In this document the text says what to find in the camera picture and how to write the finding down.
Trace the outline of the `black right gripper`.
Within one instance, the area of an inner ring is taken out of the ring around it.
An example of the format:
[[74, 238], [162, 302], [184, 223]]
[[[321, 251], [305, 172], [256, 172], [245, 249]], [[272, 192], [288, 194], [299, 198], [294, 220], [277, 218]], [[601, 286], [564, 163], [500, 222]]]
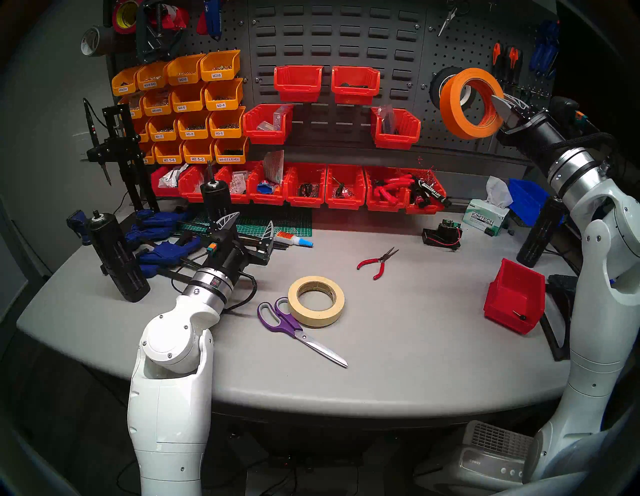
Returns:
[[519, 98], [492, 95], [491, 100], [504, 122], [528, 120], [512, 129], [500, 129], [497, 133], [498, 142], [505, 147], [516, 148], [535, 165], [552, 165], [559, 149], [551, 149], [551, 145], [564, 142], [565, 137], [556, 128], [556, 122], [549, 112], [541, 111], [531, 118], [530, 106]]

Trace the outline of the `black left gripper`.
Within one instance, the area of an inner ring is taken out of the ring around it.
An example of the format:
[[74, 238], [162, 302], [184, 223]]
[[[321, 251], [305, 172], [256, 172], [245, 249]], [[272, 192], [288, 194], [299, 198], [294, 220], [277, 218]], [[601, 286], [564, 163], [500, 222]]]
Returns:
[[240, 212], [233, 212], [210, 223], [209, 241], [216, 245], [209, 251], [206, 268], [223, 273], [228, 279], [238, 279], [249, 265], [267, 266], [273, 251], [275, 227], [267, 224], [257, 249], [248, 249], [239, 239], [236, 222]]

